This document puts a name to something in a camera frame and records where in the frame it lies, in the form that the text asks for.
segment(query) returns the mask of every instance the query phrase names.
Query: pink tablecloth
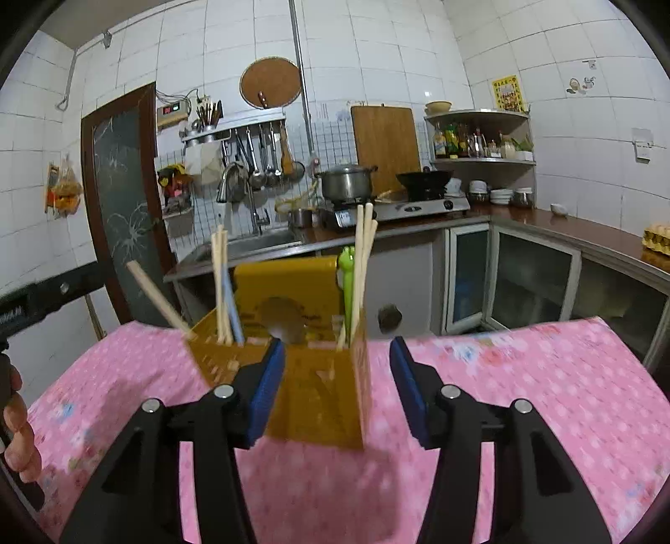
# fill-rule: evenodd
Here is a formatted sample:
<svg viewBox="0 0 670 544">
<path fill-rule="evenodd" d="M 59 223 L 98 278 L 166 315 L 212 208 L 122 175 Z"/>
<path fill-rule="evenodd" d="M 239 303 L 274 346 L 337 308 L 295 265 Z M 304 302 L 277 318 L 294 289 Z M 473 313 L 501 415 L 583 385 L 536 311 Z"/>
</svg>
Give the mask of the pink tablecloth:
<svg viewBox="0 0 670 544">
<path fill-rule="evenodd" d="M 408 341 L 416 360 L 477 399 L 530 399 L 586 480 L 618 543 L 670 471 L 670 405 L 599 320 Z M 238 454 L 258 540 L 411 544 L 437 462 L 411 438 L 389 370 L 369 344 L 373 410 L 364 452 L 259 440 Z M 29 418 L 45 469 L 40 523 L 57 539 L 81 490 L 140 402 L 192 401 L 206 386 L 174 331 L 129 324 L 99 342 L 36 401 Z M 485 448 L 475 542 L 488 538 L 492 449 Z M 184 537 L 199 541 L 190 449 L 182 449 Z"/>
</svg>

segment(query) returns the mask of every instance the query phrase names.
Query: round brown board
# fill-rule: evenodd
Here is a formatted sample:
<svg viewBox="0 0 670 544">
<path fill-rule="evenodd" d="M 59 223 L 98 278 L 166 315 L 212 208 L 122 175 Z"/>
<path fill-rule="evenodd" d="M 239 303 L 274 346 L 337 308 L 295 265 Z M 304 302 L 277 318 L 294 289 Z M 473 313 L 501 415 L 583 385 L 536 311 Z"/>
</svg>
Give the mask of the round brown board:
<svg viewBox="0 0 670 544">
<path fill-rule="evenodd" d="M 263 109 L 259 91 L 265 95 L 269 108 L 290 104 L 300 95 L 300 73 L 297 66 L 282 57 L 258 59 L 240 78 L 240 94 L 247 103 Z"/>
</svg>

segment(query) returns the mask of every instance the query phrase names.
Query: blue gripper pad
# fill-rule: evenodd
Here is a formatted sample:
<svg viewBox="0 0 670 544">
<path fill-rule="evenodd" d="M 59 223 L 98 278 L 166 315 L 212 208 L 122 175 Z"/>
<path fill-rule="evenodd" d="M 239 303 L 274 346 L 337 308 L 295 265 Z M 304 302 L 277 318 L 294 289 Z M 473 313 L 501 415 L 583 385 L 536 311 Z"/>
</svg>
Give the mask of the blue gripper pad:
<svg viewBox="0 0 670 544">
<path fill-rule="evenodd" d="M 413 366 L 417 363 L 412 359 L 402 337 L 396 336 L 391 342 L 389 359 L 391 360 L 391 373 L 398 389 L 400 402 L 403 404 L 409 430 L 422 447 L 430 449 L 433 446 L 431 446 L 428 433 L 427 405 L 413 372 Z"/>
<path fill-rule="evenodd" d="M 275 403 L 281 377 L 284 374 L 285 361 L 284 344 L 279 340 L 273 340 L 263 357 L 262 364 L 265 365 L 265 370 L 249 402 L 247 440 L 250 447 L 265 432 L 265 426 L 270 417 L 270 410 L 272 410 L 272 406 Z"/>
</svg>

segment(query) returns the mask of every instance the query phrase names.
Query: sink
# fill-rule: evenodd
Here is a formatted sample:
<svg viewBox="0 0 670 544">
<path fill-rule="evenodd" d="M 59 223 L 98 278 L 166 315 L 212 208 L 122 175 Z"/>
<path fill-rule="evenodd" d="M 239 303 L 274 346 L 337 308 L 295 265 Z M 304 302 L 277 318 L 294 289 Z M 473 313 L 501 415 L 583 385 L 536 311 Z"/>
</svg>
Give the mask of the sink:
<svg viewBox="0 0 670 544">
<path fill-rule="evenodd" d="M 302 244 L 302 242 L 291 230 L 277 230 L 262 234 L 261 236 L 238 238 L 228 242 L 228 260 L 233 261 L 241 257 L 249 257 L 251 255 L 265 253 L 266 251 L 285 249 L 300 244 Z M 203 263 L 205 261 L 211 262 L 211 260 L 212 247 L 211 244 L 207 243 L 194 249 L 182 263 L 195 264 Z"/>
</svg>

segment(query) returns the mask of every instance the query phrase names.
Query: silver bolt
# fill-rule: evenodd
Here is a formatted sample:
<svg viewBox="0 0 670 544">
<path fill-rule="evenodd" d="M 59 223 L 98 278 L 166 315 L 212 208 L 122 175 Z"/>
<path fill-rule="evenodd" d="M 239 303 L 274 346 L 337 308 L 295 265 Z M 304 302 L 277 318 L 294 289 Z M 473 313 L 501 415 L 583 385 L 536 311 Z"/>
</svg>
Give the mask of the silver bolt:
<svg viewBox="0 0 670 544">
<path fill-rule="evenodd" d="M 460 396 L 460 389 L 456 385 L 443 385 L 440 393 L 448 399 L 457 399 Z"/>
<path fill-rule="evenodd" d="M 142 410 L 146 413 L 154 413 L 161 407 L 161 401 L 158 399 L 147 399 L 142 403 Z"/>
<path fill-rule="evenodd" d="M 526 399 L 519 399 L 514 403 L 514 408 L 516 408 L 518 412 L 528 413 L 533 410 L 533 405 Z"/>
<path fill-rule="evenodd" d="M 229 399 L 232 397 L 232 394 L 235 392 L 235 388 L 232 385 L 228 385 L 227 383 L 223 385 L 219 385 L 215 390 L 214 390 L 214 396 L 218 397 L 219 399 Z"/>
</svg>

